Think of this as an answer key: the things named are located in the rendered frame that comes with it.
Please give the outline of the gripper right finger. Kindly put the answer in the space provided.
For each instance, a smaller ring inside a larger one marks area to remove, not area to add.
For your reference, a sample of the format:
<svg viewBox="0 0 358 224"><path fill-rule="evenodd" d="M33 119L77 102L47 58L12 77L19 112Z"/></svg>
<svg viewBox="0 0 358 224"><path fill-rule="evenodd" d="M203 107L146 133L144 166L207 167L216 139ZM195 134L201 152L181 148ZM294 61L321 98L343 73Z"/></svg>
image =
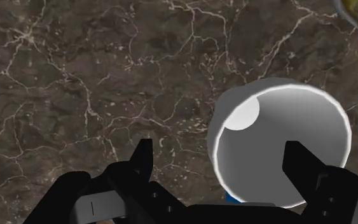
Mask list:
<svg viewBox="0 0 358 224"><path fill-rule="evenodd" d="M358 175L324 164L298 141L286 142L282 170L306 201L302 224L358 224Z"/></svg>

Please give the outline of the white cup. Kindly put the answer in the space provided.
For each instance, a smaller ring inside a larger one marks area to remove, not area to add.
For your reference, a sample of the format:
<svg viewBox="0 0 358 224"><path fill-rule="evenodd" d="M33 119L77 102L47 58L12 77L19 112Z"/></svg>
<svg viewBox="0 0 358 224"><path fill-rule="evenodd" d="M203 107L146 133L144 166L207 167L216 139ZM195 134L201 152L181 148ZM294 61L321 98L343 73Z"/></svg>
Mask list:
<svg viewBox="0 0 358 224"><path fill-rule="evenodd" d="M344 167L352 130L341 104L289 78L265 78L220 95L207 131L214 172L239 202L304 203L282 170L285 144L299 141L327 165Z"/></svg>

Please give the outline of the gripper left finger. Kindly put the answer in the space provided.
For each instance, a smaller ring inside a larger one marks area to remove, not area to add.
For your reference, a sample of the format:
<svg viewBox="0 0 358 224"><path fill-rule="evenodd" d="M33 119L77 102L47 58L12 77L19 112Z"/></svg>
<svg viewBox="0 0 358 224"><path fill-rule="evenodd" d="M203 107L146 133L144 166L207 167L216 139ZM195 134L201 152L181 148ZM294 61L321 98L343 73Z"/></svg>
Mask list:
<svg viewBox="0 0 358 224"><path fill-rule="evenodd" d="M186 206L156 181L153 142L141 139L130 160L92 178L85 171L58 177L24 224L185 224Z"/></svg>

